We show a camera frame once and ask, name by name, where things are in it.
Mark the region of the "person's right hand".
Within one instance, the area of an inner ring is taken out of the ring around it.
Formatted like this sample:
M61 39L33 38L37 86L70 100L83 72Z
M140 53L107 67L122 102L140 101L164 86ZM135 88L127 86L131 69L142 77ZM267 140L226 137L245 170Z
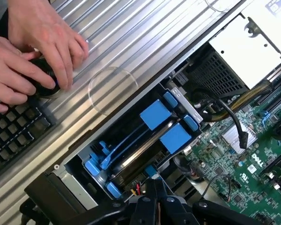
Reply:
M30 62L39 55L37 51L22 53L6 38L0 37L0 113L5 113L8 105L23 104L28 96L35 94L36 88L27 77L46 88L55 87L53 79Z

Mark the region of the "person's left hand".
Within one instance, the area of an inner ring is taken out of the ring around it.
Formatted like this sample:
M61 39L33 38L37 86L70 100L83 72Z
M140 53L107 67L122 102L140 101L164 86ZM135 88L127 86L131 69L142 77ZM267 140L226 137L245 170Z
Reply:
M47 0L9 0L8 39L22 51L39 50L60 88L73 84L73 70L89 55L85 39L72 30Z

